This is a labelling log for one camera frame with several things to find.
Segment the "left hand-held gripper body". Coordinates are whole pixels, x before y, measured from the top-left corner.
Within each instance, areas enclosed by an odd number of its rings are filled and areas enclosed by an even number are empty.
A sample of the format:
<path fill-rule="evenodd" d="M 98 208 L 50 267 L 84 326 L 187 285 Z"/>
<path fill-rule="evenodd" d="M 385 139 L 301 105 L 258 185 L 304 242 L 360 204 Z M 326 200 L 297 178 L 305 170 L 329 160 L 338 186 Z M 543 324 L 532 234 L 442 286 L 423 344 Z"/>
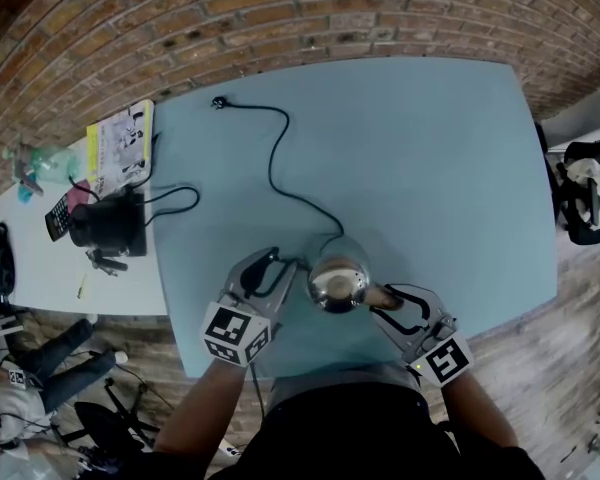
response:
<path fill-rule="evenodd" d="M 216 359 L 247 367 L 272 341 L 283 299 L 245 299 L 224 293 L 206 310 L 200 331 L 207 352 Z"/>

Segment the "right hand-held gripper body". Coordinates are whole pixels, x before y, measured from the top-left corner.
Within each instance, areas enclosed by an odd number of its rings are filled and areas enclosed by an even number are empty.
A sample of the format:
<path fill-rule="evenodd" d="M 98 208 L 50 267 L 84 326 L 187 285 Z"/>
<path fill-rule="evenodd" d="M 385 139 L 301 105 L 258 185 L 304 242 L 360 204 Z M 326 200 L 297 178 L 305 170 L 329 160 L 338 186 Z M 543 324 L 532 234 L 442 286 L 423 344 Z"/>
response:
<path fill-rule="evenodd" d="M 446 324 L 432 331 L 407 352 L 403 359 L 435 386 L 445 386 L 473 365 L 473 355 L 463 333 Z"/>

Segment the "silver electric kettle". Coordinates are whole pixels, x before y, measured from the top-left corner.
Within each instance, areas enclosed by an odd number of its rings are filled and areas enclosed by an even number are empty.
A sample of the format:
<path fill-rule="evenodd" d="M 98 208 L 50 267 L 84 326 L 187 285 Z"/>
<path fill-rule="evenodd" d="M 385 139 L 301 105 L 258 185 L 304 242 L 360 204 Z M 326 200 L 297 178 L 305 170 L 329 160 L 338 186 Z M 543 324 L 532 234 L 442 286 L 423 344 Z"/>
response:
<path fill-rule="evenodd" d="M 361 306 L 388 311 L 403 307 L 401 298 L 372 279 L 368 254 L 351 237 L 313 236 L 298 260 L 290 303 L 304 301 L 331 314 L 349 313 Z"/>

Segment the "person's left forearm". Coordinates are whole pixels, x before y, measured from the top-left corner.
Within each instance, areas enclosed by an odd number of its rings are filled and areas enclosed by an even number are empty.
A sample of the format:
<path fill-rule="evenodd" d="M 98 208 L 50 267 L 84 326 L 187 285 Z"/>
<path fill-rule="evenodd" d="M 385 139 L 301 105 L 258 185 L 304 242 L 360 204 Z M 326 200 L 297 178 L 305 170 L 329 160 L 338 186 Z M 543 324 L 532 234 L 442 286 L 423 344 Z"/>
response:
<path fill-rule="evenodd" d="M 213 360 L 157 435 L 154 452 L 209 464 L 239 400 L 246 369 Z"/>

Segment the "person's right forearm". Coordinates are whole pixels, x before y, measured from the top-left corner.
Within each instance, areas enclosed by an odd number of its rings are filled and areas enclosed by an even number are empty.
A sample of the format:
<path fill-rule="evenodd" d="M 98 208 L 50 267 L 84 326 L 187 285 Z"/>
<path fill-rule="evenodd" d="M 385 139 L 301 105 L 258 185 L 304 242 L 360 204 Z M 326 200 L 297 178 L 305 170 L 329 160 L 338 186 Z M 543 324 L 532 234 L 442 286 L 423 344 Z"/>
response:
<path fill-rule="evenodd" d="M 513 427 L 475 376 L 464 371 L 441 388 L 449 421 L 500 447 L 517 447 Z"/>

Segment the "person's grey trousers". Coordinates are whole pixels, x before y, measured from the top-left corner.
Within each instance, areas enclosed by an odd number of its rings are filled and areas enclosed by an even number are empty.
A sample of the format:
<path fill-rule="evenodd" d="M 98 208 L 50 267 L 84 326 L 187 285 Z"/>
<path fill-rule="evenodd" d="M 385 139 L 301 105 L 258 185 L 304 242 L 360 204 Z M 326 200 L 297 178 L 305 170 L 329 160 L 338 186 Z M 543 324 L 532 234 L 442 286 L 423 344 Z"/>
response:
<path fill-rule="evenodd" d="M 265 414 L 284 401 L 316 389 L 361 383 L 395 385 L 421 394 L 420 381 L 402 362 L 376 363 L 360 367 L 337 367 L 333 371 L 316 371 L 273 382 Z"/>

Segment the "person's black shirt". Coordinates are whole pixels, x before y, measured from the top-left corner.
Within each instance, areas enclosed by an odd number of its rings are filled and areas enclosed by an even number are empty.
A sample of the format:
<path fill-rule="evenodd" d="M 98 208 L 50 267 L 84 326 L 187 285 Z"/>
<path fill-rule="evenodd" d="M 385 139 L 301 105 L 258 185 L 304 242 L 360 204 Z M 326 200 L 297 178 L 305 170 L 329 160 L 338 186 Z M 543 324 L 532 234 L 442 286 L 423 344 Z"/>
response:
<path fill-rule="evenodd" d="M 360 383 L 320 388 L 272 408 L 233 465 L 207 475 L 162 454 L 177 480 L 545 480 L 519 447 L 432 421 L 416 391 Z"/>

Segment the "black framed glasses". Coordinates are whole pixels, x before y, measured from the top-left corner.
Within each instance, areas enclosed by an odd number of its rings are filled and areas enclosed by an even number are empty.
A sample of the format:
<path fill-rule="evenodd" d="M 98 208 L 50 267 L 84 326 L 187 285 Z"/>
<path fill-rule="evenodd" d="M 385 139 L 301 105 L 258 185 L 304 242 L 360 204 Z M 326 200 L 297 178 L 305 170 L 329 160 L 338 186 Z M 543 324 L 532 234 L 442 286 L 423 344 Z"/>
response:
<path fill-rule="evenodd" d="M 121 272 L 128 270 L 126 263 L 104 257 L 100 249 L 88 249 L 85 255 L 95 270 L 100 270 L 108 276 L 117 277 Z"/>

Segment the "light blue table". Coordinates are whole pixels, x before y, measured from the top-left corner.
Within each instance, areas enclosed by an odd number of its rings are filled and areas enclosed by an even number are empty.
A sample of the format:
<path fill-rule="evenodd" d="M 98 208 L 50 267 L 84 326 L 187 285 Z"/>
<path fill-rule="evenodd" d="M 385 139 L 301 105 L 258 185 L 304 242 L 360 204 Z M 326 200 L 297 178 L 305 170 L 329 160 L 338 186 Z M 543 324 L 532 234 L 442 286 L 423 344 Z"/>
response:
<path fill-rule="evenodd" d="M 179 354 L 197 378 L 200 331 L 231 267 L 272 246 L 300 255 L 338 228 L 378 283 L 436 292 L 467 336 L 557 291 L 543 154 L 513 70 L 442 58 L 327 62 L 160 103 L 152 186 L 198 206 L 154 223 Z"/>

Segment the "yellow edged book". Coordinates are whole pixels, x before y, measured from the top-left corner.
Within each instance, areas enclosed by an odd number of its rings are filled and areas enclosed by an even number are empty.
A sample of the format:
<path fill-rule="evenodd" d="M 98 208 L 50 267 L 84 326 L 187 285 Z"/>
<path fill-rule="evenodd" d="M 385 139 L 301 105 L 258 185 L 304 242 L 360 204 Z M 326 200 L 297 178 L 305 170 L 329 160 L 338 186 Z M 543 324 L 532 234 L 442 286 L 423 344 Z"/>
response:
<path fill-rule="evenodd" d="M 98 197 L 147 179 L 154 110 L 154 102 L 145 99 L 87 127 L 86 175 Z"/>

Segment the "pink pouch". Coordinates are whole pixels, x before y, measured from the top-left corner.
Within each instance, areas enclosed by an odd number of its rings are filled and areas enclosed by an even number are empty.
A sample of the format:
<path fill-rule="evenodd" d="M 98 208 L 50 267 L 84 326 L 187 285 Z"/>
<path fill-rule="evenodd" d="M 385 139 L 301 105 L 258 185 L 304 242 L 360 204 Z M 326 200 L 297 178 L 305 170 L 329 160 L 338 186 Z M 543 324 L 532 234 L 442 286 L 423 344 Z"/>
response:
<path fill-rule="evenodd" d="M 87 180 L 75 182 L 66 193 L 68 212 L 72 213 L 74 208 L 81 204 L 88 204 L 92 196 L 90 184 Z"/>

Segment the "black calculator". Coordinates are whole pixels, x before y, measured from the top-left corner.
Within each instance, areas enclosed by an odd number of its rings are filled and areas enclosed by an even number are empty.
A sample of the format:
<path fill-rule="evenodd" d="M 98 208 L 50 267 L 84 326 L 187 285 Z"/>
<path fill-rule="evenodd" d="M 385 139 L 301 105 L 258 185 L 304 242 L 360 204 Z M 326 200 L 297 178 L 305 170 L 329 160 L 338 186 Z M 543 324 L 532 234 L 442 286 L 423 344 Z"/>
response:
<path fill-rule="evenodd" d="M 45 225 L 52 242 L 64 237 L 69 231 L 69 196 L 65 194 L 45 215 Z"/>

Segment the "long white table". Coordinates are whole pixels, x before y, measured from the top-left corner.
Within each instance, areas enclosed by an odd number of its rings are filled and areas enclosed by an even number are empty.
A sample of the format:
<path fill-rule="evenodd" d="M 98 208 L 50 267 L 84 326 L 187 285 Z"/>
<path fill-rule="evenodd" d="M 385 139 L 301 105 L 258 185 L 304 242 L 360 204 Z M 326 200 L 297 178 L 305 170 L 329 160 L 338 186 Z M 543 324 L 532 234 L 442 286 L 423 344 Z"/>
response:
<path fill-rule="evenodd" d="M 85 249 L 73 244 L 69 236 L 52 242 L 45 215 L 75 182 L 85 180 L 86 140 L 69 147 L 78 156 L 80 174 L 76 181 L 61 185 L 40 181 L 44 194 L 35 194 L 27 204 L 17 198 L 20 185 L 0 195 L 0 223 L 9 230 L 15 263 L 15 286 L 9 296 L 15 306 L 66 313 L 97 313 L 113 316 L 163 316 L 166 302 L 160 279 L 153 226 L 145 217 L 147 254 L 124 256 L 126 272 L 117 277 L 95 270 Z M 87 273 L 81 300 L 76 295 L 82 276 Z"/>

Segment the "white cloth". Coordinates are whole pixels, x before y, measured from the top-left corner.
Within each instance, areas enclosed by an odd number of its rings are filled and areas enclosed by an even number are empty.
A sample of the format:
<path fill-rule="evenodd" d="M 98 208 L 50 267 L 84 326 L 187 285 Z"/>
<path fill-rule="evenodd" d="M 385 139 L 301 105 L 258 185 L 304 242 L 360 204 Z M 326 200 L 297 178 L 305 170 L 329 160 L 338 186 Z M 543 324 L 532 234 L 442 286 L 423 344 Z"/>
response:
<path fill-rule="evenodd" d="M 590 229 L 600 229 L 600 164 L 594 159 L 577 160 L 568 166 L 567 180 L 580 219 Z"/>

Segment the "green plastic bottle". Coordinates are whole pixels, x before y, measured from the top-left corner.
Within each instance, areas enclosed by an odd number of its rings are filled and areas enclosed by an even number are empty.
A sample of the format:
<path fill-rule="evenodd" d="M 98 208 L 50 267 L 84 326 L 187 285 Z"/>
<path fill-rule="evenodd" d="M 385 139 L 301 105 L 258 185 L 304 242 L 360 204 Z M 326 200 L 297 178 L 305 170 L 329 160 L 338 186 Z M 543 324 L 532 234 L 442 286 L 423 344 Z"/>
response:
<path fill-rule="evenodd" d="M 43 195 L 40 181 L 69 185 L 80 174 L 75 152 L 57 145 L 32 146 L 23 142 L 4 147 L 2 157 L 12 165 L 13 179 L 37 195 Z"/>

